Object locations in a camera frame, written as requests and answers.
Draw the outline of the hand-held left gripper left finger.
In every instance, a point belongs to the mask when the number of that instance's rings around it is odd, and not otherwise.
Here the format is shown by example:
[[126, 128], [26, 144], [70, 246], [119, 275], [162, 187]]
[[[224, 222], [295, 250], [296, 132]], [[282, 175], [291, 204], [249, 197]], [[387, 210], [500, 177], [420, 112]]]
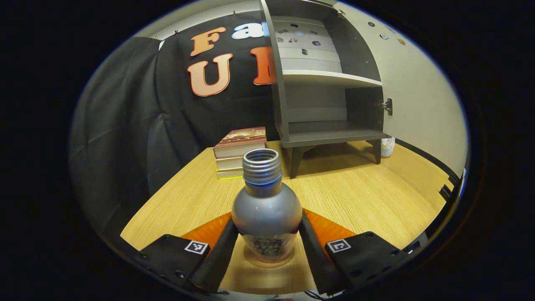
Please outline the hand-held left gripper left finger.
[[219, 289], [237, 238], [232, 214], [226, 213], [181, 236], [160, 236], [134, 260], [174, 288], [209, 295]]

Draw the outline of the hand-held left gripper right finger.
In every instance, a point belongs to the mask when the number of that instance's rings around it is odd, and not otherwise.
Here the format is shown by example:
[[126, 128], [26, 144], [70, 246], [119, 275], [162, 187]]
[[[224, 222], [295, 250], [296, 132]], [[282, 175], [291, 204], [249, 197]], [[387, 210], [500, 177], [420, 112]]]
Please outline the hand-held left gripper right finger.
[[420, 247], [419, 237], [397, 248], [373, 231], [355, 234], [307, 209], [299, 234], [316, 289], [326, 295], [379, 281]]

